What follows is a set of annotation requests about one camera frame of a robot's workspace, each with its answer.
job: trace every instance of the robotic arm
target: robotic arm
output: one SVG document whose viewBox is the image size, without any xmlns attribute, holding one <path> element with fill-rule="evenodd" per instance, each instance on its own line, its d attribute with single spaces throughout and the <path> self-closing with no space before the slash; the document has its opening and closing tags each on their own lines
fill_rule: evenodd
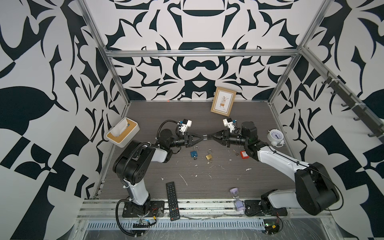
<svg viewBox="0 0 384 240">
<path fill-rule="evenodd" d="M 335 185 L 330 181 L 322 164 L 298 161 L 276 151 L 258 139 L 257 128 L 253 122 L 243 122 L 241 133 L 234 133 L 234 121 L 230 118 L 225 119 L 223 123 L 227 129 L 203 136 L 187 132 L 192 122 L 183 120 L 184 122 L 185 126 L 179 127 L 182 135 L 178 136 L 176 130 L 174 136 L 171 130 L 163 129 L 158 139 L 159 146 L 147 144 L 136 151 L 140 142 L 133 140 L 114 163 L 113 171 L 119 176 L 124 187 L 128 188 L 133 204 L 139 209 L 138 214 L 145 213 L 149 208 L 150 196 L 143 181 L 149 163 L 168 162 L 173 154 L 170 148 L 191 147 L 202 140 L 214 140 L 227 147 L 231 144 L 242 145 L 250 157 L 274 167 L 295 182 L 296 189 L 273 190 L 263 194 L 261 202 L 263 212 L 268 212 L 272 208 L 301 207 L 307 213 L 317 215 L 339 200 Z"/>
</svg>

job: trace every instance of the black mounting plate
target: black mounting plate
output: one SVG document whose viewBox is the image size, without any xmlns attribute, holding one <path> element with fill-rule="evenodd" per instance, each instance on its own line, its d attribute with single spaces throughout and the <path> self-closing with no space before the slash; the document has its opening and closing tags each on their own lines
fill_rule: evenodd
<svg viewBox="0 0 384 240">
<path fill-rule="evenodd" d="M 268 211 L 268 214 L 264 214 L 261 211 L 260 207 L 260 202 L 261 200 L 245 200 L 244 205 L 245 205 L 245 213 L 246 215 L 253 215 L 257 213 L 255 216 L 265 216 L 265 215 L 276 215 L 276 213 L 279 213 L 279 216 L 285 217 L 288 215 L 287 209 L 286 208 L 281 208 L 281 209 L 276 209 L 272 208 Z"/>
<path fill-rule="evenodd" d="M 151 201 L 149 207 L 149 213 L 146 217 L 153 217 L 153 215 L 158 216 L 159 214 L 164 214 L 164 201 Z M 133 205 L 130 202 L 124 203 L 124 209 L 122 211 L 122 216 L 125 218 L 137 217 L 137 214 L 133 212 Z"/>
</svg>

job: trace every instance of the clock face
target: clock face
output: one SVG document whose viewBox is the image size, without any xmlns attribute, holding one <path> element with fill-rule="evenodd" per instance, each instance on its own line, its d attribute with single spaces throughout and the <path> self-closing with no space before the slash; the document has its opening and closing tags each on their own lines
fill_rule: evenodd
<svg viewBox="0 0 384 240">
<path fill-rule="evenodd" d="M 272 131 L 270 131 L 269 134 L 271 134 L 271 136 L 276 140 L 280 140 L 283 138 L 283 134 L 277 130 L 272 130 Z"/>
</svg>

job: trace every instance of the white debris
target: white debris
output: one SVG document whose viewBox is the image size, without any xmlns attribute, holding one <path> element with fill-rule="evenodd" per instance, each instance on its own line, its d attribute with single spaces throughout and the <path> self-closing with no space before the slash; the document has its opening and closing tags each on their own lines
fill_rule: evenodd
<svg viewBox="0 0 384 240">
<path fill-rule="evenodd" d="M 184 180 L 185 184 L 186 184 L 187 187 L 188 187 L 188 183 L 185 181 L 185 179 L 183 178 L 183 176 L 181 176 L 181 174 L 179 174 L 179 175 L 180 175 L 180 177 Z"/>
</svg>

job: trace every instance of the red padlock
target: red padlock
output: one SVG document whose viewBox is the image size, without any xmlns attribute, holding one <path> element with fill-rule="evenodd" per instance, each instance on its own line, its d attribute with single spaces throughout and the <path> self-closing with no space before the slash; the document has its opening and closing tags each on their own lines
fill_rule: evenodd
<svg viewBox="0 0 384 240">
<path fill-rule="evenodd" d="M 245 151 L 241 151 L 240 154 L 242 159 L 249 158 L 248 154 Z"/>
</svg>

